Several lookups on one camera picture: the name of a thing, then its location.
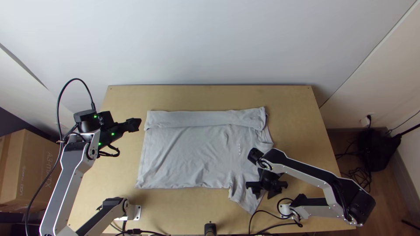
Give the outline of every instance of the wooden table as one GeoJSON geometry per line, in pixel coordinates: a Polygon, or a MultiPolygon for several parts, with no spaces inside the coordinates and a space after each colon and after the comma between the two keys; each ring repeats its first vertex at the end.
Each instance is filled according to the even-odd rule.
{"type": "MultiPolygon", "coordinates": [[[[111,197],[127,197],[132,204],[142,205],[139,221],[129,221],[127,229],[141,228],[166,234],[203,234],[204,224],[217,224],[219,234],[247,234],[250,214],[228,200],[227,189],[202,187],[185,189],[135,189],[144,138],[144,121],[148,110],[221,111],[264,106],[274,147],[290,158],[340,175],[324,123],[310,86],[109,86],[103,111],[111,111],[114,120],[142,118],[140,131],[126,133],[113,143],[119,157],[101,157],[85,174],[69,219],[78,229],[95,214],[102,201],[111,197]]],[[[282,194],[262,200],[259,210],[277,214],[280,198],[295,198],[299,193],[323,197],[321,189],[291,176],[282,194]]],[[[257,213],[251,231],[257,232],[279,224],[278,219],[257,213]]],[[[282,226],[271,233],[314,232],[354,229],[341,219],[312,217],[302,221],[304,227],[282,226]]],[[[108,227],[106,233],[117,232],[108,227]]]]}

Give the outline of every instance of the wall socket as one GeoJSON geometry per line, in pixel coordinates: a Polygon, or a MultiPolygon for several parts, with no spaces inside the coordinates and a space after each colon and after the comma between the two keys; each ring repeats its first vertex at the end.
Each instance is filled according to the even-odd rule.
{"type": "Polygon", "coordinates": [[[362,127],[369,127],[369,125],[372,123],[373,115],[374,114],[375,113],[373,113],[373,112],[367,113],[365,117],[363,117],[361,120],[359,120],[359,122],[362,125],[362,127]]]}

